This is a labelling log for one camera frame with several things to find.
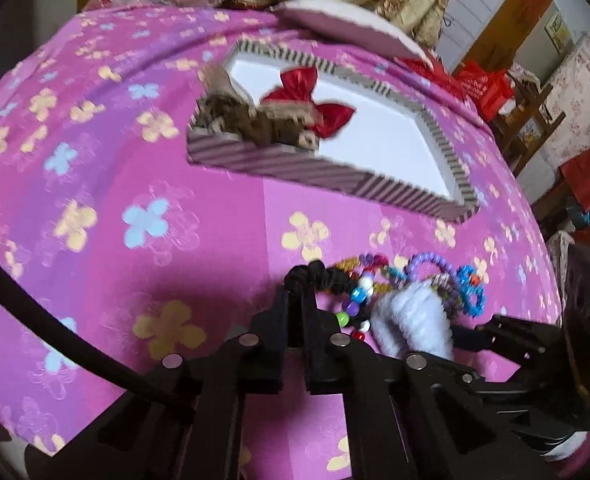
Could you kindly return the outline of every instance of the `bedsheet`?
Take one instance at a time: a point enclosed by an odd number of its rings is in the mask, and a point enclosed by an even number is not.
[[[470,173],[480,212],[452,225],[190,165],[184,129],[201,68],[240,37],[326,57],[424,103]],[[270,14],[80,14],[0,81],[0,264],[67,328],[138,371],[174,351],[203,356],[243,332],[292,266],[367,251],[398,266],[418,251],[472,265],[488,297],[480,322],[496,312],[554,322],[560,302],[545,245],[481,124],[403,67],[312,40]],[[459,359],[490,380],[515,370],[491,354]],[[301,372],[291,356],[284,392],[248,399],[248,478],[349,475],[341,398],[308,396]],[[0,308],[0,422],[10,432],[53,454],[120,393]]]

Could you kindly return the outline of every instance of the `white paneled wall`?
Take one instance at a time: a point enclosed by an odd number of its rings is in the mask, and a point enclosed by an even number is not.
[[[450,0],[437,54],[453,70],[482,33],[504,0]]]

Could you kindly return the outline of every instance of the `floral bedsheet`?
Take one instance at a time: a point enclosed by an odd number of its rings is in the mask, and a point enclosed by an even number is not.
[[[326,57],[427,105],[481,211],[456,226],[190,165],[184,129],[201,68],[240,37]],[[0,264],[67,328],[136,370],[173,351],[213,352],[267,307],[292,266],[366,251],[397,265],[418,251],[471,264],[486,284],[481,322],[496,312],[553,322],[559,313],[536,222],[474,107],[373,54],[311,40],[259,12],[102,9],[73,18],[0,81]],[[492,355],[459,358],[491,380],[515,368]],[[120,393],[0,308],[0,422],[9,431],[53,454]],[[242,462],[248,478],[345,478],[341,399],[308,396],[289,361],[283,394],[247,402]]]

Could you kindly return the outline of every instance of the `red hair bow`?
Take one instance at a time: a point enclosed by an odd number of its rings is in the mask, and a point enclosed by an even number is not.
[[[269,92],[264,98],[265,101],[297,101],[311,103],[317,111],[318,118],[315,125],[311,126],[318,137],[328,139],[344,126],[355,113],[351,108],[339,103],[316,104],[312,94],[317,84],[317,69],[315,67],[294,68],[280,74],[282,88],[276,88]]]

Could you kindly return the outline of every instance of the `metal screw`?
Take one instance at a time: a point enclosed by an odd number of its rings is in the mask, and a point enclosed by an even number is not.
[[[163,367],[169,369],[180,367],[182,365],[182,362],[184,362],[184,360],[182,359],[182,356],[179,354],[169,354],[162,359]]]
[[[347,346],[350,342],[351,337],[348,334],[338,332],[331,336],[331,343],[335,346]]]
[[[419,354],[410,354],[406,358],[406,364],[413,370],[421,370],[426,367],[426,359]]]
[[[247,332],[239,336],[239,344],[242,346],[255,346],[259,343],[257,335]]]

